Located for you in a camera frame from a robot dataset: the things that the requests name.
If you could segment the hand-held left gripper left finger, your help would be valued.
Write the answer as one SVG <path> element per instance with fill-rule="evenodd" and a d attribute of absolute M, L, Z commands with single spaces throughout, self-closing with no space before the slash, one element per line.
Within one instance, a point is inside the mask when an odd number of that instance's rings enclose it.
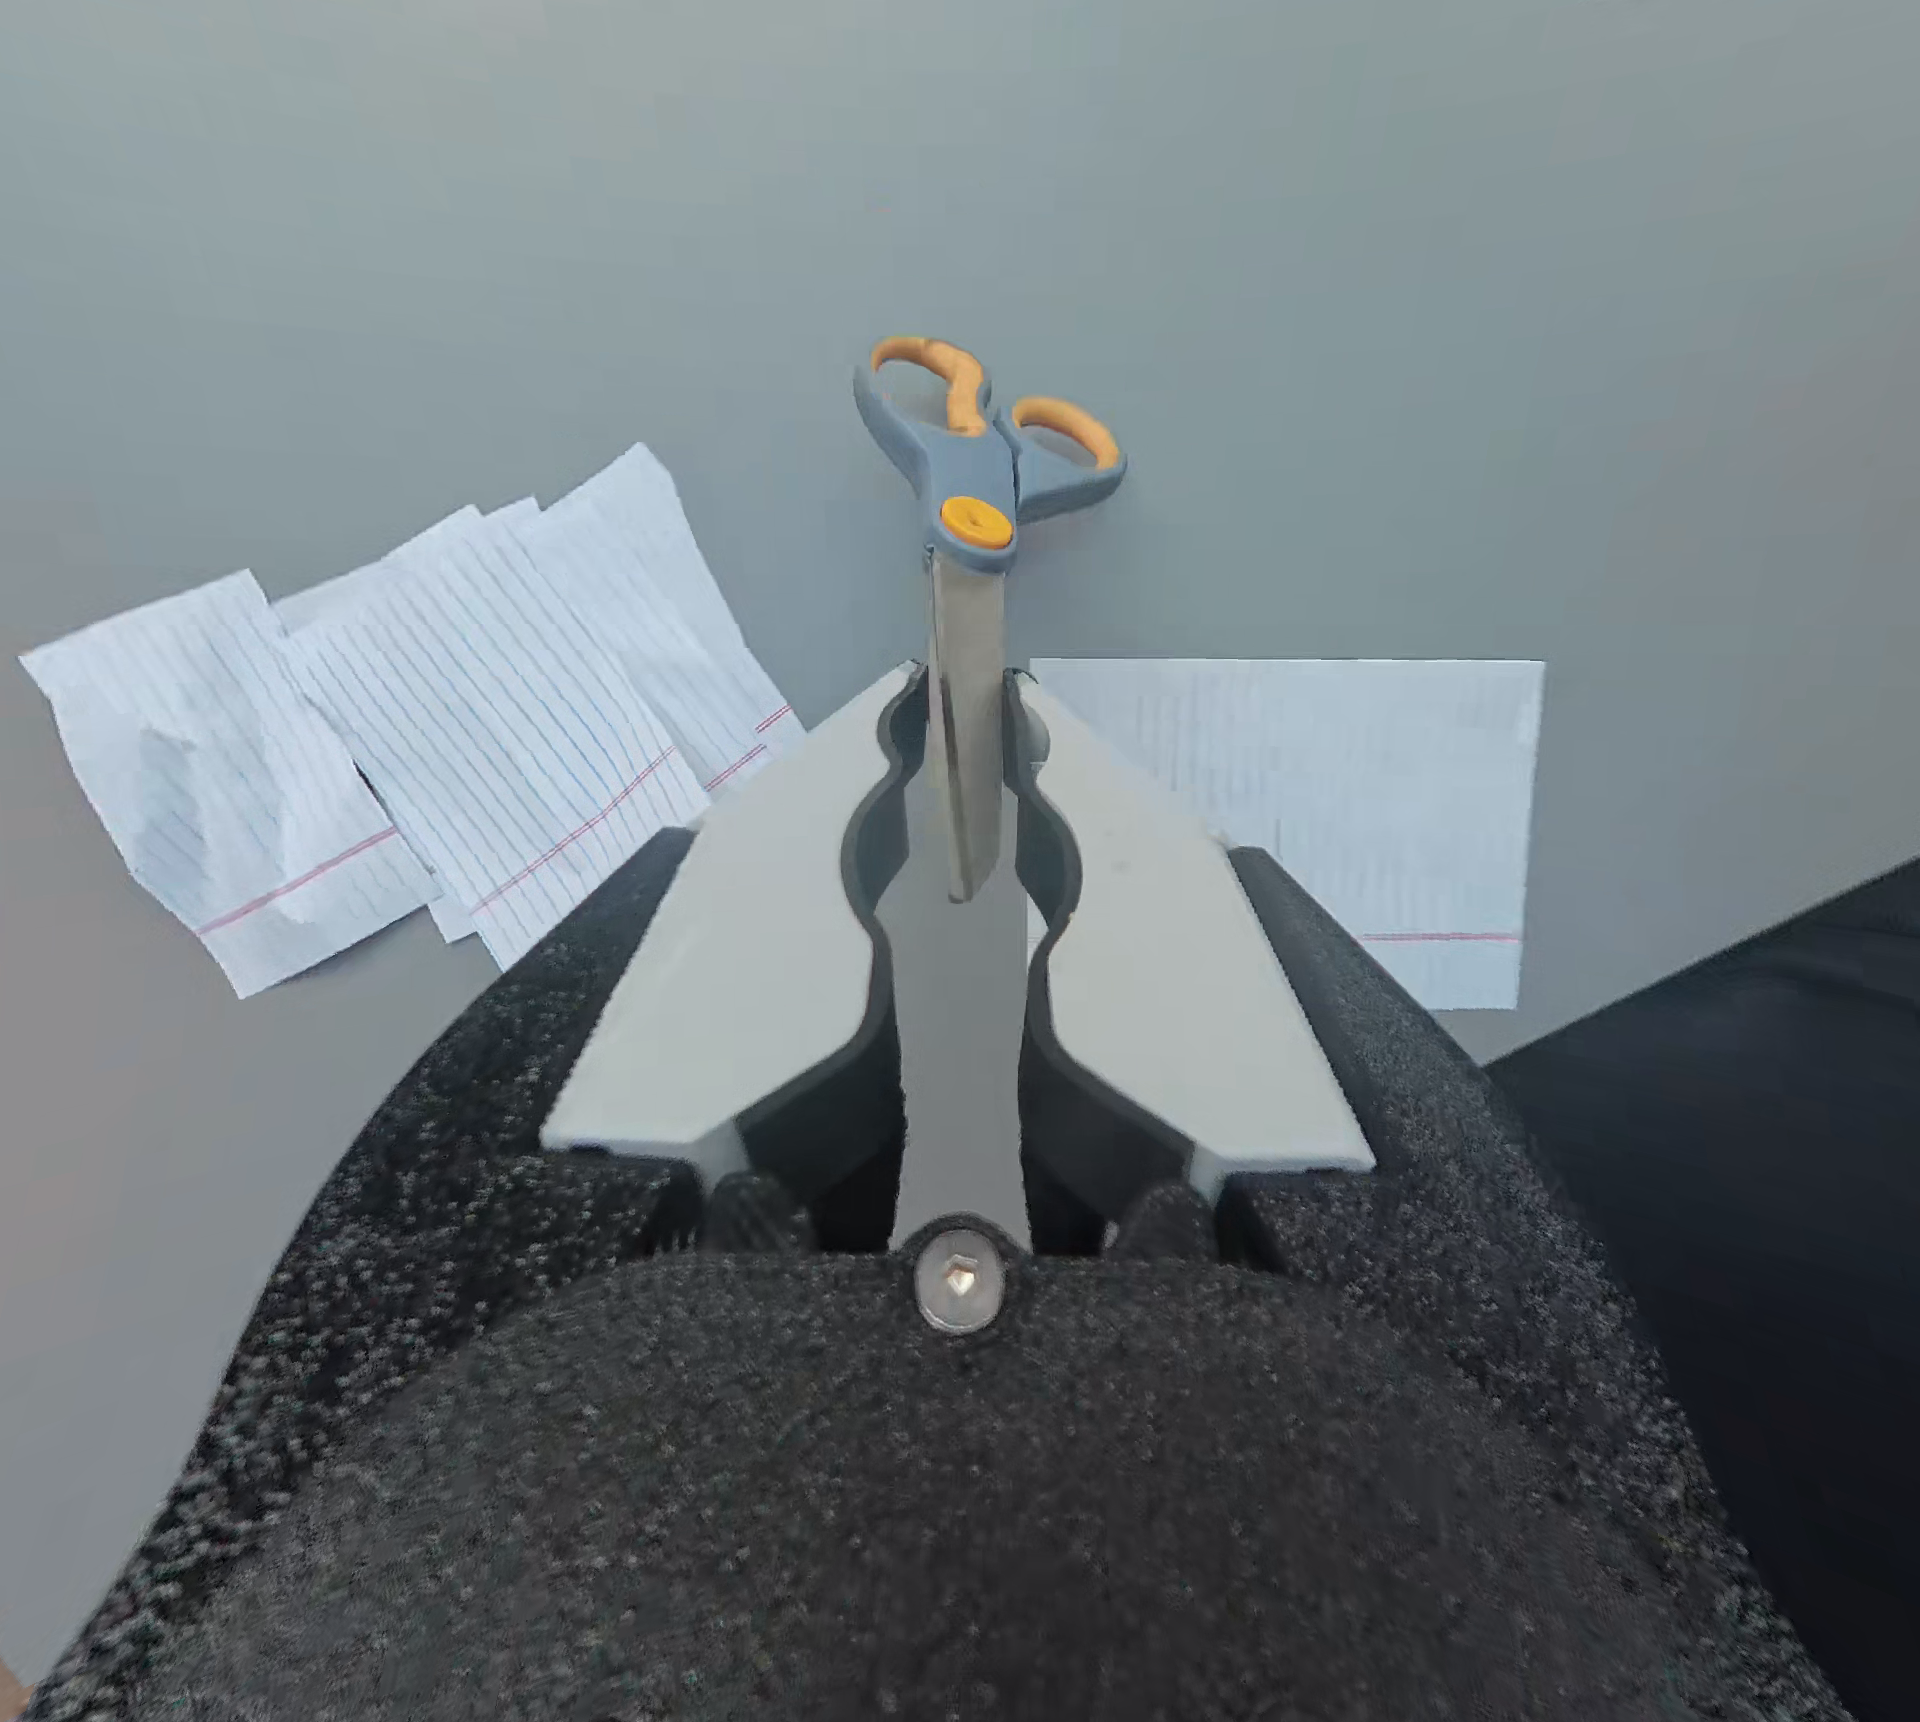
<path fill-rule="evenodd" d="M 905 861 L 925 729 L 925 667 L 900 664 L 703 817 L 541 1127 L 544 1149 L 700 1176 L 852 1176 L 900 1139 L 878 899 Z"/>

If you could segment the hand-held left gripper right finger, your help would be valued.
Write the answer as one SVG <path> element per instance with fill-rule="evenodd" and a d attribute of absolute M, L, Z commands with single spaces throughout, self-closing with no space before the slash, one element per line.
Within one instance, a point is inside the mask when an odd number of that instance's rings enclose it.
<path fill-rule="evenodd" d="M 1032 676 L 1008 678 L 1008 788 L 1044 921 L 1022 1157 L 1064 1189 L 1368 1176 L 1377 1149 L 1230 849 Z"/>

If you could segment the lined paper sheet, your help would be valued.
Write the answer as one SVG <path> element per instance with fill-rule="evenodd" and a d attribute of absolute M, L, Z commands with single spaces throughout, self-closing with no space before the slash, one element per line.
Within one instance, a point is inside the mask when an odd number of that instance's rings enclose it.
<path fill-rule="evenodd" d="M 1512 1012 L 1546 665 L 1064 658 L 1030 674 L 1429 1012 Z"/>

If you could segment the grey and yellow scissors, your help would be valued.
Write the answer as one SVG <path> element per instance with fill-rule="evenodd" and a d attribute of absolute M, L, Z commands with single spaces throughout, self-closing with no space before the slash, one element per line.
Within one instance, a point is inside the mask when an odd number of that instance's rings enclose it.
<path fill-rule="evenodd" d="M 1113 430 L 1063 395 L 1005 406 L 973 350 L 889 335 L 854 368 L 859 414 L 909 480 L 922 524 L 928 746 L 949 893 L 970 902 L 1000 853 L 1007 579 L 1026 524 L 1088 510 L 1123 486 Z"/>

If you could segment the grey desk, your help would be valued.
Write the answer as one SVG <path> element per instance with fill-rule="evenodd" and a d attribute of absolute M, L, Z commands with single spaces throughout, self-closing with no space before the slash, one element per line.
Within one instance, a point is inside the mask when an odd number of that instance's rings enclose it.
<path fill-rule="evenodd" d="M 1546 664 L 1496 1056 L 1917 853 L 1917 0 L 4 0 L 4 1661 L 490 977 L 238 999 L 25 650 L 647 444 L 805 723 L 919 642 L 852 366 L 1073 397 L 1061 656 Z"/>

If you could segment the cut lined paper pieces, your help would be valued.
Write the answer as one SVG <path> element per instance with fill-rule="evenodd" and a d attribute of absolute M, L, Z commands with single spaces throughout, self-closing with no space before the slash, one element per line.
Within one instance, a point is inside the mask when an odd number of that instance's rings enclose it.
<path fill-rule="evenodd" d="M 634 444 L 271 599 L 228 573 L 20 656 L 133 879 L 231 989 L 428 911 L 523 960 L 805 722 Z"/>

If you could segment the dark cloth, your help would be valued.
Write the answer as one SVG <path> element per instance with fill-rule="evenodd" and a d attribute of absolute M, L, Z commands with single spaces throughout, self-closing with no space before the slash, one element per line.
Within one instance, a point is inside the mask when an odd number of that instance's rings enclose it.
<path fill-rule="evenodd" d="M 1501 1060 L 1856 1717 L 1919 1715 L 1919 866 Z"/>

